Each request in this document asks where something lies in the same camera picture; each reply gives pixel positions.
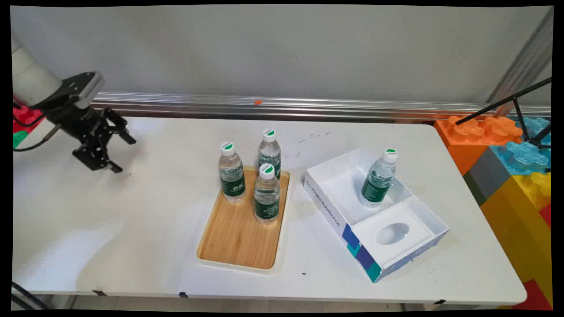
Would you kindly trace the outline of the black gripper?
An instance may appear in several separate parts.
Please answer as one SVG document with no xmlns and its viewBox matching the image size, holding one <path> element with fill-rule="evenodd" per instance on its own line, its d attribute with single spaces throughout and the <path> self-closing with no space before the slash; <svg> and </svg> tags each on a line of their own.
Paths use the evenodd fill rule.
<svg viewBox="0 0 564 317">
<path fill-rule="evenodd" d="M 81 110 L 75 106 L 64 106 L 48 111 L 46 118 L 79 141 L 80 146 L 72 154 L 92 171 L 123 171 L 109 158 L 106 146 L 111 134 L 117 134 L 130 145 L 137 142 L 127 130 L 127 120 L 111 108 L 95 110 L 88 106 Z"/>
</svg>

